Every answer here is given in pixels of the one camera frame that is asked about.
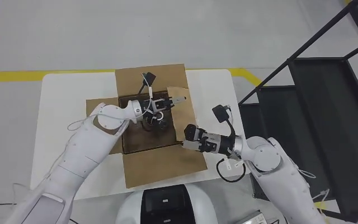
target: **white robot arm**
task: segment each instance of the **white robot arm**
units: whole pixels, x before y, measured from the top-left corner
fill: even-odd
[[[229,137],[207,133],[190,124],[185,129],[183,147],[242,159],[268,199],[291,224],[325,224],[313,203],[308,183],[280,144],[274,138],[251,137],[245,140],[235,136],[227,109],[229,107],[219,105],[213,112],[219,122],[226,121],[230,125],[232,133]]]
[[[54,171],[17,205],[6,224],[67,224],[73,198],[79,187],[112,150],[128,127],[128,119],[136,122],[142,118],[142,110],[138,111],[138,108],[140,105],[137,101],[129,101],[125,109],[99,104],[69,140],[64,156]],[[96,116],[101,113],[119,119]],[[100,130],[93,124],[96,118],[101,126],[115,129],[116,133],[112,135]]]

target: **cardboard flap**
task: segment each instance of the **cardboard flap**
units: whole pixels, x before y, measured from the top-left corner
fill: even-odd
[[[196,124],[195,113],[188,88],[168,87],[170,97],[184,96],[186,100],[171,108],[177,141],[184,141],[184,129],[188,124]]]
[[[179,145],[123,155],[127,188],[206,170],[200,152]]]
[[[143,84],[141,73],[147,72],[157,76],[152,85],[153,92],[166,91],[168,86],[188,88],[184,64],[123,68],[115,71],[118,96],[137,94]]]

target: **gray floor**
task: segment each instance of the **gray floor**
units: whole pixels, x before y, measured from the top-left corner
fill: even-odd
[[[263,79],[267,68],[276,68],[342,7],[343,0],[0,0],[0,70],[185,63],[251,68]],[[357,46],[357,28],[346,18],[303,55],[341,56]],[[356,72],[357,60],[351,60]],[[252,88],[243,78],[233,81],[238,100]],[[270,82],[290,83],[287,71]],[[0,82],[0,203],[13,200],[12,183],[30,183],[40,91],[40,81]],[[220,223],[257,209],[271,222],[281,218],[271,203],[252,199],[248,178],[196,184],[211,196]],[[17,186],[16,201],[26,191]],[[126,196],[76,201],[72,217],[113,223]],[[1,223],[9,212],[0,207]]]

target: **cable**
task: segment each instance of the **cable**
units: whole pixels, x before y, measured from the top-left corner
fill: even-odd
[[[149,108],[150,108],[150,105],[152,104],[152,94],[151,94],[151,93],[152,93],[152,90],[151,90],[152,87],[149,86],[148,81],[147,81],[147,79],[145,78],[145,76],[143,75],[143,73],[141,73],[141,75],[143,76],[143,79],[145,80],[145,82],[146,82],[146,84],[148,85],[148,88],[149,88],[149,104],[148,104],[148,106],[147,106],[147,109],[146,109],[142,114],[140,114],[140,115],[138,115],[138,116],[135,116],[134,118],[116,118],[116,117],[114,117],[114,116],[109,116],[109,115],[100,114],[100,113],[98,113],[98,114],[92,114],[92,115],[86,117],[85,119],[76,120],[75,122],[70,123],[70,124],[67,126],[67,130],[69,130],[70,132],[72,132],[72,131],[75,131],[75,130],[79,129],[79,128],[82,126],[82,124],[83,124],[88,118],[91,118],[91,117],[93,117],[93,116],[99,116],[99,115],[100,115],[100,116],[106,116],[106,117],[108,117],[108,118],[113,118],[113,119],[117,119],[117,120],[132,120],[132,119],[140,118],[140,117],[143,116],[145,113],[150,112]],[[80,126],[78,126],[77,128],[75,128],[75,129],[70,129],[70,127],[71,127],[73,124],[78,123],[78,122],[82,122],[82,124],[81,124]]]
[[[274,224],[274,223],[280,224],[280,220],[273,221],[270,224]]]
[[[299,171],[302,175],[304,175],[304,176],[306,176],[306,177],[308,177],[308,178],[312,178],[312,179],[316,179],[316,178],[317,178],[314,174],[312,174],[312,173],[310,173],[310,172],[307,172],[307,171],[305,171],[305,170],[300,170],[300,169],[298,169],[298,171]]]
[[[72,222],[74,222],[74,223],[76,223],[76,224],[79,224],[78,222],[76,222],[75,220],[73,220],[73,219],[69,219],[70,221],[72,221]]]
[[[228,183],[239,182],[239,181],[245,176],[245,173],[246,173],[245,163],[242,164],[242,166],[243,166],[243,168],[244,168],[242,175],[241,175],[238,179],[236,179],[236,180],[228,180],[228,179],[226,179],[225,177],[223,177],[222,174],[221,174],[220,171],[219,171],[219,165],[220,165],[220,163],[224,162],[224,160],[225,160],[225,159],[222,158],[222,159],[219,160],[219,162],[216,164],[216,171],[218,172],[219,176],[220,176],[224,181],[226,181],[226,182],[228,182]]]
[[[321,204],[319,206],[319,211],[321,214],[323,214],[324,216],[326,216],[323,212],[322,212],[322,203],[324,202],[324,200],[326,200],[326,197],[328,196],[329,193],[329,189],[326,190],[326,194],[324,195],[324,197],[322,198]]]
[[[144,126],[143,121],[140,121],[140,125],[142,126],[143,130],[145,130],[146,132],[152,132],[152,130],[149,130]]]
[[[312,179],[316,179],[317,177],[312,174],[311,172],[307,172],[305,170],[301,170],[297,164],[295,164],[295,162],[289,157],[289,159],[291,160],[291,162],[293,163],[294,167],[304,176],[308,177],[308,178],[312,178]]]
[[[139,94],[143,91],[144,86],[145,86],[145,84],[143,84],[143,85],[141,86],[141,88],[140,88],[140,90],[139,90],[139,92],[138,92],[138,94],[137,94],[137,95],[139,95]]]

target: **black cable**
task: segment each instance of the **black cable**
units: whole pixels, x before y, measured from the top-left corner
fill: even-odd
[[[73,219],[69,219],[70,221],[72,221],[72,222],[74,222],[74,223],[76,223],[76,224],[79,224],[78,222],[76,222],[75,220],[73,220]]]
[[[142,125],[142,128],[143,128],[146,132],[151,132],[151,131],[152,131],[152,130],[146,128],[146,127],[144,126],[144,124],[143,124],[142,121],[140,122],[140,125]]]
[[[245,164],[242,164],[242,166],[244,167],[244,171],[243,171],[242,175],[241,175],[238,179],[236,179],[236,180],[228,180],[228,179],[226,179],[225,177],[223,177],[222,174],[221,174],[220,171],[219,171],[219,165],[220,165],[220,163],[224,162],[224,160],[225,160],[225,159],[222,158],[222,159],[219,160],[219,162],[216,164],[216,171],[218,172],[219,176],[220,176],[224,181],[226,181],[226,182],[228,182],[228,183],[235,183],[235,182],[240,181],[240,180],[245,176],[245,173],[246,173],[246,166],[245,166]]]
[[[271,222],[270,224],[274,224],[274,223],[280,224],[280,220],[276,220],[274,222]]]
[[[145,84],[143,84],[138,92],[138,95],[143,91]]]

